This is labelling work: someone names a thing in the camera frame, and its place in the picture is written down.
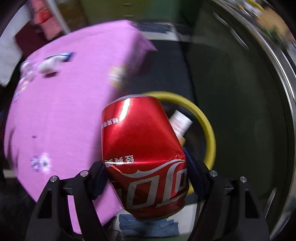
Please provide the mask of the red cola can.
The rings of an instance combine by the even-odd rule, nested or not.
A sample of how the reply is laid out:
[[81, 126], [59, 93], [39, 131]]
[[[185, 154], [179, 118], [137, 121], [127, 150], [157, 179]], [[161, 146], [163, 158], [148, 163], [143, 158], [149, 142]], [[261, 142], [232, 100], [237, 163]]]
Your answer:
[[102, 112], [102, 159], [123, 208], [138, 220], [179, 212], [189, 189], [185, 154], [160, 103], [129, 95]]

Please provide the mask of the white plastic bottle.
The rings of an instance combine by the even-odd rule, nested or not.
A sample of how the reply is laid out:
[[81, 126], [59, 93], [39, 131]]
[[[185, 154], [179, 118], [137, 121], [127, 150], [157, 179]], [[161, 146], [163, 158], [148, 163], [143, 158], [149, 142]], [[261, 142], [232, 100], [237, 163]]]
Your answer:
[[43, 75], [56, 73], [59, 71], [61, 61], [58, 58], [44, 60], [38, 66], [38, 72]]

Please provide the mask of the clear plastic lid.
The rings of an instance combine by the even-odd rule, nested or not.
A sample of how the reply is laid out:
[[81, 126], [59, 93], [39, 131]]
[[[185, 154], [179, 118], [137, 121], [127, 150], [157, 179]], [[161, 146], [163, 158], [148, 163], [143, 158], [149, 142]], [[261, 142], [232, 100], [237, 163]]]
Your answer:
[[21, 77], [33, 78], [36, 74], [36, 63], [26, 60], [20, 65]]

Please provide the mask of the red white milk carton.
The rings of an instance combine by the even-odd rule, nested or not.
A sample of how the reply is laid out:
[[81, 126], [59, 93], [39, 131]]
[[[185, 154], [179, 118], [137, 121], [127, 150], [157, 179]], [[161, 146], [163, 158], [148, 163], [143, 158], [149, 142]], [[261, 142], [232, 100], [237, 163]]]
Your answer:
[[186, 142], [184, 134], [190, 128], [193, 122], [178, 110], [176, 110], [169, 118], [169, 122], [178, 138], [179, 143], [183, 147]]

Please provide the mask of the yellow rimmed trash bin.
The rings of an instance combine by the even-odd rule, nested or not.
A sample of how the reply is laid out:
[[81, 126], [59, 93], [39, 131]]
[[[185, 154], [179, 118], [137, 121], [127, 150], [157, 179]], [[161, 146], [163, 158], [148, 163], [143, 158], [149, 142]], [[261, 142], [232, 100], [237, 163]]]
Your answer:
[[[208, 119], [206, 118], [206, 116], [203, 114], [203, 112], [190, 100], [172, 92], [150, 91], [150, 92], [145, 92], [144, 95], [155, 97], [161, 102], [168, 102], [168, 103], [175, 104], [191, 113], [191, 115], [194, 117], [194, 125], [198, 128], [200, 134], [202, 135], [201, 139], [204, 140], [204, 143], [205, 143], [203, 160], [199, 160], [197, 158], [196, 160], [203, 161], [210, 171], [213, 168], [215, 163], [216, 139], [215, 139], [213, 128], [210, 122], [208, 121]], [[210, 186], [211, 186], [211, 178], [209, 175], [208, 193], [210, 192], [210, 189], [211, 189]], [[189, 188], [189, 193], [193, 193], [193, 192], [194, 190], [191, 185], [191, 187]]]

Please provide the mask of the blue floor mat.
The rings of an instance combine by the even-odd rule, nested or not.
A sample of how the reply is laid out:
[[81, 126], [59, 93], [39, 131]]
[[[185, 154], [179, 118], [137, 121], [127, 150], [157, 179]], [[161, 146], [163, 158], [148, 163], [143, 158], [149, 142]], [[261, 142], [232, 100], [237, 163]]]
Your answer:
[[162, 238], [179, 235], [178, 222], [167, 218], [157, 221], [138, 221], [131, 214], [119, 215], [119, 228], [124, 237]]

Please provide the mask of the pink tablecloth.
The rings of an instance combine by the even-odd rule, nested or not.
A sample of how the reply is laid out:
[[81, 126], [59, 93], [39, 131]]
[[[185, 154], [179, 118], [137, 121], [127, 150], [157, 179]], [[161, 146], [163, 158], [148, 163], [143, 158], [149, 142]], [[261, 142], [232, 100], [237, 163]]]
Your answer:
[[33, 200], [51, 176], [72, 178], [101, 159], [101, 112], [153, 51], [133, 22], [121, 20], [69, 33], [27, 58], [37, 66], [73, 53], [55, 74], [21, 81], [8, 113], [4, 154]]

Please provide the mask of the white hanging cloth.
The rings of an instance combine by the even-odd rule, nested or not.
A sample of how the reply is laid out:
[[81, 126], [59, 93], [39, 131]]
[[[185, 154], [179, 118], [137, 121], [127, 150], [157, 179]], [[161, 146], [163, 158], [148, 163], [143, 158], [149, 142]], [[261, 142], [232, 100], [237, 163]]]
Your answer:
[[20, 61], [23, 52], [15, 41], [15, 35], [30, 21], [30, 13], [26, 6], [22, 6], [12, 17], [1, 35], [1, 86], [5, 87]]

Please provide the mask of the pink hanging apron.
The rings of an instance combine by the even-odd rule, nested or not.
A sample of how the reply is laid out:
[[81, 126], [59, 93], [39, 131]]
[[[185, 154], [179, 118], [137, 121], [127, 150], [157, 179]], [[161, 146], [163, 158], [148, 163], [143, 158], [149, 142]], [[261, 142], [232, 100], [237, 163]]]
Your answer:
[[30, 0], [33, 7], [34, 24], [41, 27], [46, 39], [53, 40], [62, 33], [62, 27], [48, 7], [47, 1]]

